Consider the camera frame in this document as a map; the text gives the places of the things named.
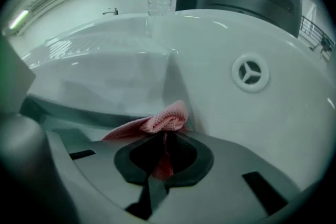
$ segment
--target metal railing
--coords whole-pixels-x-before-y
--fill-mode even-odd
[[[322,39],[325,38],[328,40],[331,50],[334,50],[334,41],[331,40],[330,37],[328,37],[328,35],[321,30],[321,28],[319,28],[316,24],[314,24],[312,21],[304,16],[302,16],[301,18],[300,31],[309,36],[309,41],[314,46],[318,46],[319,44],[321,44]]]

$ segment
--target faucet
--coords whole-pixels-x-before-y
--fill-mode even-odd
[[[114,8],[114,10],[111,11],[111,12],[104,12],[103,15],[105,15],[107,13],[113,13],[114,15],[118,15],[119,14],[117,8]]]

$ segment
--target pink cloth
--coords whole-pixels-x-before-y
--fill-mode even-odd
[[[139,131],[155,134],[159,131],[177,131],[188,119],[188,112],[183,101],[178,100],[167,106],[157,115],[126,123],[108,133],[102,140],[120,138]]]
[[[133,135],[139,131],[155,134],[159,131],[177,131],[181,128],[186,128],[184,124],[188,119],[188,112],[183,101],[178,100],[175,103],[167,106],[162,112],[157,115],[147,118],[131,121],[126,123],[110,133],[108,133],[102,140],[109,140],[120,138],[127,135]],[[173,167],[170,162],[169,154],[165,154],[160,159],[157,167],[152,173],[157,179],[166,180],[173,175]]]

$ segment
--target ceiling light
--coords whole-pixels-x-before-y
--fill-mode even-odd
[[[10,29],[13,29],[17,24],[28,14],[29,11],[26,9],[19,14],[19,16],[12,22],[12,24],[9,26]]]

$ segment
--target white basin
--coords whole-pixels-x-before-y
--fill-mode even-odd
[[[30,93],[136,115],[182,99],[197,131],[246,146],[301,189],[322,177],[334,153],[335,87],[300,40],[221,10],[151,20],[151,37],[147,17],[116,16],[32,50],[24,56],[37,75]],[[263,88],[234,82],[233,64],[246,55],[269,70]]]

